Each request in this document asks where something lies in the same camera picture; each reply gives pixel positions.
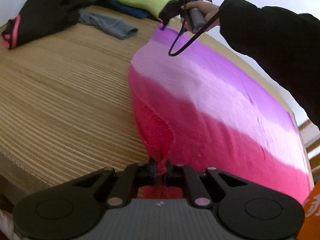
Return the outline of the black sleeved right forearm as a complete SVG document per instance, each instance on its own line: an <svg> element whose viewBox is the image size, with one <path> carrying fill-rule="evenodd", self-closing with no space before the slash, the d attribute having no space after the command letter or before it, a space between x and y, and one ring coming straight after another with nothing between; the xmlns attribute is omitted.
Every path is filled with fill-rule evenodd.
<svg viewBox="0 0 320 240"><path fill-rule="evenodd" d="M220 33L229 46L254 59L318 126L319 19L245 0L224 0L220 10Z"/></svg>

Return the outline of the person's right hand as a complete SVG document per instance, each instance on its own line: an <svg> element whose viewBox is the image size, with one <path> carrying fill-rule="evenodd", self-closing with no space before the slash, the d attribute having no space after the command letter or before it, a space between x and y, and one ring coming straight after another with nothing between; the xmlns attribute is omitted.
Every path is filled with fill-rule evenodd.
<svg viewBox="0 0 320 240"><path fill-rule="evenodd" d="M181 6L181 9L193 9L197 8L199 9L203 15L204 15L204 20L205 22L208 22L220 9L218 5L215 5L213 3L208 3L204 1L193 1L193 2L188 2L186 5ZM220 26L220 20L217 19L214 23L210 25L210 27L207 28L206 32L209 31L210 29L213 29L216 26ZM193 32L193 29L189 25L189 23L185 22L184 27L191 33Z"/></svg>

